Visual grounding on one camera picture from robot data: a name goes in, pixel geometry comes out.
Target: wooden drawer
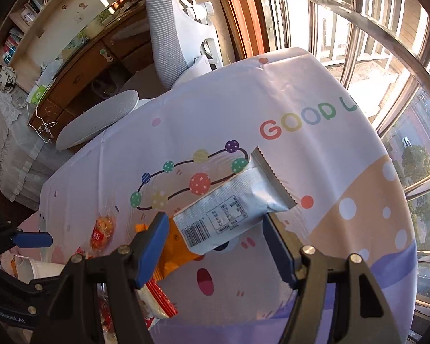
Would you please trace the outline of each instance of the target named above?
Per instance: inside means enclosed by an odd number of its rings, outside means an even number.
[[[62,108],[58,105],[52,103],[49,99],[44,99],[40,102],[37,108],[37,114],[40,118],[44,120],[45,123],[49,124],[55,122],[58,116],[62,113]],[[39,129],[43,124],[40,118],[34,116],[31,118],[30,124],[35,128]]]
[[[115,56],[117,56],[118,58],[124,58],[130,53],[132,53],[135,49],[141,47],[144,43],[149,42],[151,40],[149,31],[131,36],[123,40],[112,40],[115,34],[125,29],[127,26],[146,18],[146,16],[147,12],[144,9],[132,16],[131,18],[125,20],[124,23],[120,24],[102,39],[106,46],[113,52]]]
[[[151,43],[149,42],[138,48],[135,52],[124,58],[122,63],[132,74],[152,64],[153,50],[151,48]]]
[[[57,118],[57,124],[51,128],[51,133],[53,133],[54,141],[57,140],[62,129],[64,129],[70,122],[72,122],[75,118],[73,115],[68,113],[66,110],[63,110],[62,113]]]
[[[110,62],[100,54],[106,50]],[[75,98],[97,75],[113,63],[115,57],[102,41],[96,43],[80,59],[62,75],[59,82],[50,90],[48,99],[62,109]]]

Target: polka dot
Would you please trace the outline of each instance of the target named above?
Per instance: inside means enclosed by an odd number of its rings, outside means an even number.
[[[149,183],[150,179],[151,179],[151,175],[148,172],[147,173],[143,173],[142,184],[145,185],[145,184]]]
[[[391,161],[384,163],[382,166],[382,174],[384,178],[388,181],[393,181],[397,177],[397,172],[395,171],[395,167],[393,166]]]
[[[239,173],[248,163],[249,161],[244,158],[237,158],[232,162],[231,169],[234,173]]]
[[[255,246],[256,246],[255,241],[253,241],[253,239],[251,239],[250,237],[247,237],[247,242],[248,242],[252,247],[255,247]]]
[[[194,163],[205,163],[209,160],[209,153],[207,150],[199,149],[193,154],[193,161]]]
[[[229,153],[235,153],[237,150],[239,150],[239,142],[236,140],[230,140],[226,142],[225,149]]]
[[[339,202],[339,213],[344,220],[350,220],[355,216],[357,206],[351,198],[344,198]]]
[[[382,217],[384,217],[385,219],[388,219],[390,217],[390,208],[388,207],[384,207],[384,209],[382,210]]]
[[[310,195],[304,195],[301,198],[301,206],[308,210],[309,208],[312,208],[312,206],[314,205],[314,198],[311,197]]]
[[[189,180],[189,190],[195,195],[204,195],[210,190],[210,178],[206,173],[196,173]]]
[[[406,230],[400,230],[395,237],[395,246],[397,249],[403,249],[406,245],[406,241],[408,240],[408,234]]]
[[[131,206],[137,208],[142,202],[142,195],[138,191],[131,195]]]
[[[205,296],[212,296],[214,293],[214,283],[207,269],[201,268],[196,273],[196,280],[199,289]]]
[[[357,254],[363,257],[363,260],[365,261],[368,261],[368,259],[370,258],[370,252],[366,248],[361,249],[357,252]]]
[[[156,210],[165,210],[167,201],[167,194],[164,191],[157,191],[151,196],[151,207]]]
[[[174,162],[173,161],[166,161],[162,167],[162,170],[164,172],[172,172],[174,168]]]

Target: table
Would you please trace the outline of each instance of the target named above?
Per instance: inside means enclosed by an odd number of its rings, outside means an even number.
[[[0,91],[0,191],[37,210],[44,182],[73,154],[45,144],[28,126],[26,97],[19,86],[11,94]],[[34,109],[30,104],[29,113]]]
[[[143,181],[141,208],[156,197],[169,215],[190,204],[197,198],[190,191],[172,195],[195,173],[208,174],[211,182],[229,175],[231,163],[242,157],[241,151],[226,149],[232,140],[247,152],[259,146],[298,202],[280,215],[287,230],[327,255],[363,256],[405,339],[414,311],[417,256],[400,181],[349,94],[298,48],[196,78],[90,141],[42,189],[40,229],[54,237],[44,259],[66,262],[89,239],[99,214],[117,218],[107,251],[129,242],[133,225],[150,223],[157,212],[131,206],[131,195]],[[192,162],[149,180],[166,161]],[[179,314],[156,326],[157,343],[202,338],[206,343],[276,343],[292,306],[292,291],[279,277],[261,226],[182,266],[160,285]],[[334,286],[327,293],[322,343]]]

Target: metal screw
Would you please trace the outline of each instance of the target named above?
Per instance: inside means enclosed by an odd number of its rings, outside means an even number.
[[[363,259],[358,254],[351,254],[350,255],[350,261],[352,261],[356,264],[360,264],[363,261]]]
[[[131,252],[131,248],[128,245],[122,245],[118,247],[118,252],[120,255],[127,255]]]
[[[83,260],[83,256],[81,256],[80,254],[76,254],[70,257],[70,261],[74,264],[78,264],[79,262],[81,262],[81,260]]]
[[[313,255],[315,253],[315,247],[311,245],[305,245],[303,246],[303,252],[306,255]]]

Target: nutrition label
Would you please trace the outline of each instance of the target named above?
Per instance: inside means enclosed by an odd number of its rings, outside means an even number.
[[[206,213],[217,234],[237,227],[237,223],[248,217],[235,195]]]

